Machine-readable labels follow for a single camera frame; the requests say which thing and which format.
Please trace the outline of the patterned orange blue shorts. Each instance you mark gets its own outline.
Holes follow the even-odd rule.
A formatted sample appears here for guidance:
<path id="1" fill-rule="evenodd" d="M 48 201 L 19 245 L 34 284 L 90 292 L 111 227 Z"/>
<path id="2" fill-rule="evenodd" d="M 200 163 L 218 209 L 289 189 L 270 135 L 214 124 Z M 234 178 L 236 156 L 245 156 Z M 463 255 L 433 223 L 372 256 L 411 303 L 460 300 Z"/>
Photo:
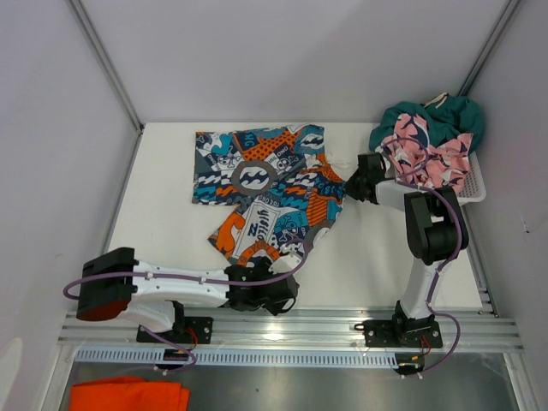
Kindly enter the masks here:
<path id="1" fill-rule="evenodd" d="M 345 181 L 314 124 L 195 135 L 193 203 L 233 211 L 208 241 L 232 264 L 311 250 L 343 210 Z"/>

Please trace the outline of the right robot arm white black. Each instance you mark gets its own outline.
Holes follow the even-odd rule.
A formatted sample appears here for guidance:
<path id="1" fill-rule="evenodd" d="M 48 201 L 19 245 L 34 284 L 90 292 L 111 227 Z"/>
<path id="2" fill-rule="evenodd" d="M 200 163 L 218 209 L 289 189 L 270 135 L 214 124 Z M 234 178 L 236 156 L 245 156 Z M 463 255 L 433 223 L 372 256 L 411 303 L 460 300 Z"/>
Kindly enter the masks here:
<path id="1" fill-rule="evenodd" d="M 404 213 L 407 244 L 414 262 L 389 328 L 397 343 L 410 345 L 420 338 L 422 330 L 433 325 L 433 303 L 442 274 L 469 243 L 456 193 L 451 187 L 417 187 L 390 179 L 378 152 L 358 156 L 358 168 L 345 191 L 354 200 Z"/>

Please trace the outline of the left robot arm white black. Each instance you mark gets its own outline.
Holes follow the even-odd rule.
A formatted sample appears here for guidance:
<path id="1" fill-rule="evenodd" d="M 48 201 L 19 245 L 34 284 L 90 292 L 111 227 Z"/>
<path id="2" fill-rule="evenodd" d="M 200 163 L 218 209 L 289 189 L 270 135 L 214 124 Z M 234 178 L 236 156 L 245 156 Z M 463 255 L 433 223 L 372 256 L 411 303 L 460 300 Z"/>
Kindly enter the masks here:
<path id="1" fill-rule="evenodd" d="M 81 279 L 63 293 L 76 300 L 80 321 L 124 319 L 174 343 L 185 334 L 186 307 L 287 312 L 296 302 L 295 273 L 303 262 L 286 249 L 275 261 L 261 257 L 251 266 L 193 271 L 138 260 L 134 249 L 119 247 L 86 262 Z"/>

